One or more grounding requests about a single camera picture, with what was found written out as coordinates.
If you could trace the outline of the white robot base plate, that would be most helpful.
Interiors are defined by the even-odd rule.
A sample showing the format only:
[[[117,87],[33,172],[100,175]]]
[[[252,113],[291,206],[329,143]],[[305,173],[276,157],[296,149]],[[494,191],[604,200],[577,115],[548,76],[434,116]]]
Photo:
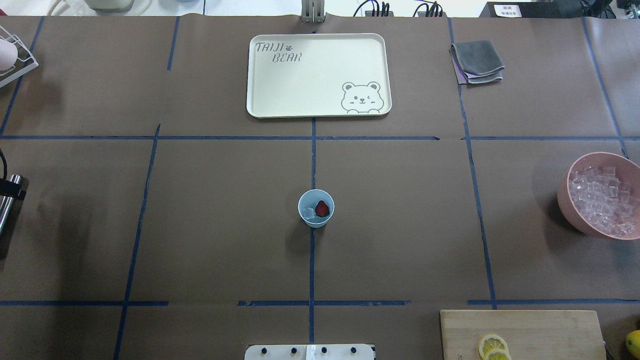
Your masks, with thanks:
[[[245,360],[375,360],[373,345],[338,344],[256,344],[247,348]]]

